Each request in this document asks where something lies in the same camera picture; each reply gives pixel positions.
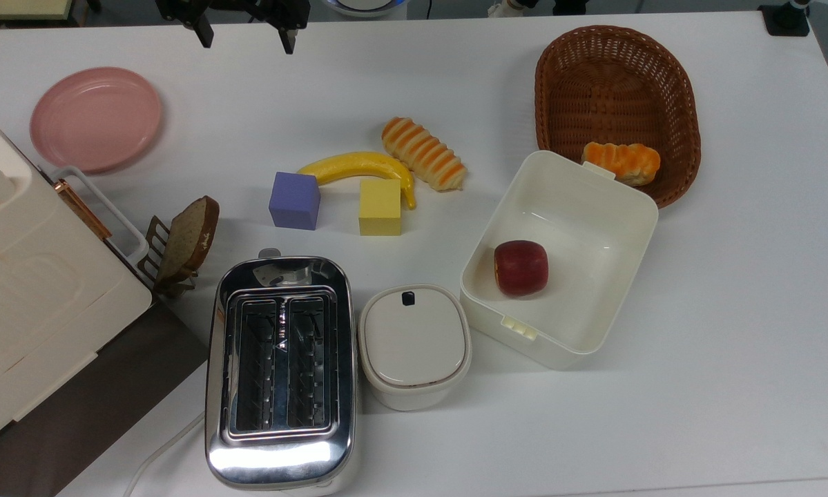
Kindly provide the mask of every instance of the toy bread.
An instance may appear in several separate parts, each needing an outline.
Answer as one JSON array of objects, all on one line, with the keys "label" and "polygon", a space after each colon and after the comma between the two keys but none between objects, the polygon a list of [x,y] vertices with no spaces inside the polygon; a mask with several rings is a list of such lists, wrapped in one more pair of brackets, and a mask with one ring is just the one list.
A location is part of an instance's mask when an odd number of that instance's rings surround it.
[{"label": "toy bread", "polygon": [[203,196],[171,220],[164,257],[155,276],[156,293],[170,293],[173,284],[195,276],[211,249],[219,212],[218,203]]},{"label": "toy bread", "polygon": [[466,166],[460,157],[408,117],[393,117],[383,127],[382,138],[383,148],[433,189],[463,188]]},{"label": "toy bread", "polygon": [[659,152],[641,144],[614,145],[591,142],[582,151],[582,161],[589,161],[616,175],[617,182],[629,186],[646,185],[659,170]]}]

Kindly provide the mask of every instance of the purple cube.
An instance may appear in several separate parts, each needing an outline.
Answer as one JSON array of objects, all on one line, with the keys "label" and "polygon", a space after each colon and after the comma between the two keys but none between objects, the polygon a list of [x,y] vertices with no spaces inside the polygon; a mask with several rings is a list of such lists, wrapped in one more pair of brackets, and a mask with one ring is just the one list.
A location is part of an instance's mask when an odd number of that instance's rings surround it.
[{"label": "purple cube", "polygon": [[315,176],[276,173],[272,198],[269,198],[269,214],[278,227],[315,230],[321,200]]}]

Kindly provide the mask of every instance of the apple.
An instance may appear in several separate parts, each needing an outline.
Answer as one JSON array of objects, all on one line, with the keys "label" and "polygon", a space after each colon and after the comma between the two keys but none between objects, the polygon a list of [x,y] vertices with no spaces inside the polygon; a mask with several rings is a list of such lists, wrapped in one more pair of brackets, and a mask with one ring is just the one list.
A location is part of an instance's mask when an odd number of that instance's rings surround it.
[{"label": "apple", "polygon": [[531,295],[549,283],[549,257],[542,245],[530,240],[500,243],[493,250],[493,271],[500,292]]}]

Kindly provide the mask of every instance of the pink plate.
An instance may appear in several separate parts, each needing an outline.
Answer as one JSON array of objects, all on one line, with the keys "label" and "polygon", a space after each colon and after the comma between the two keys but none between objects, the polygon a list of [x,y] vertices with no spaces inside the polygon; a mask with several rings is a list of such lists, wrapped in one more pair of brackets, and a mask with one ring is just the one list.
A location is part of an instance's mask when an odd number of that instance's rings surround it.
[{"label": "pink plate", "polygon": [[105,173],[153,141],[162,117],[155,88],[118,67],[80,70],[42,95],[30,119],[36,150],[55,166]]}]

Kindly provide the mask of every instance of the black stand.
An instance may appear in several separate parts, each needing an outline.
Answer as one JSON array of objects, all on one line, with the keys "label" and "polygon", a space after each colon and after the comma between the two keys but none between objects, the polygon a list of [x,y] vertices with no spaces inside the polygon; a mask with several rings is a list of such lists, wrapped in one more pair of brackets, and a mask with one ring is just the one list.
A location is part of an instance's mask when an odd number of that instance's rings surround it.
[{"label": "black stand", "polygon": [[805,10],[792,7],[791,3],[760,6],[758,10],[764,13],[764,25],[773,37],[806,37],[809,34]]}]

